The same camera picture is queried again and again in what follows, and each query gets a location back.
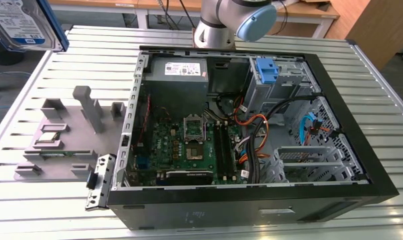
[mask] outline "wooden table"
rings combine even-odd
[[[202,0],[183,0],[189,14],[201,16]],[[157,0],[50,0],[54,10],[87,11],[103,13],[137,14],[139,28],[149,27],[149,15],[165,15]],[[339,14],[333,7],[325,12],[317,9],[317,4],[298,2],[287,7],[289,23],[317,24],[314,38],[323,38]],[[186,16],[179,0],[170,0],[170,16]],[[278,11],[278,22],[285,20],[285,9]]]

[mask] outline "motherboard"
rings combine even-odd
[[[197,123],[189,116],[183,122],[154,124],[151,153],[137,157],[130,179],[142,186],[239,184],[233,146],[239,127],[225,123]]]

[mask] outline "desk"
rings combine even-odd
[[[54,10],[87,11],[103,13],[137,14],[139,28],[149,28],[149,15],[165,15],[157,0],[50,0]],[[202,10],[202,0],[183,0],[190,16],[199,17]],[[315,8],[317,4],[298,2],[287,7],[289,23],[318,24],[314,38],[323,38],[327,30],[339,14],[333,7],[325,12]],[[170,0],[169,14],[171,16],[186,16],[179,0]],[[285,9],[278,11],[278,19],[285,20]]]
[[[139,46],[193,45],[190,31],[157,29],[74,26],[68,39],[68,52],[46,52],[0,124],[0,239],[403,240],[403,103],[358,47],[343,40],[267,36],[255,43],[237,39],[235,45],[238,50],[318,54],[399,190],[395,198],[329,222],[130,231],[111,210],[84,211],[84,182],[15,181],[23,148],[44,117],[43,99],[78,106],[74,87],[90,85],[101,105],[127,104]]]

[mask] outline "ram slot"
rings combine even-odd
[[[225,175],[230,178],[234,176],[234,160],[233,160],[233,150],[231,150],[231,139],[229,134],[229,127],[221,126],[221,136],[222,136],[222,156],[225,164]]]
[[[221,137],[221,126],[217,125],[214,129],[214,144],[215,144],[215,154],[217,154],[217,172],[218,178],[222,179],[226,175],[226,165],[222,153],[222,137]]]

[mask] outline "blue drive bay latch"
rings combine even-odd
[[[261,82],[273,84],[279,77],[279,67],[275,65],[273,58],[257,58],[257,67],[261,74]]]

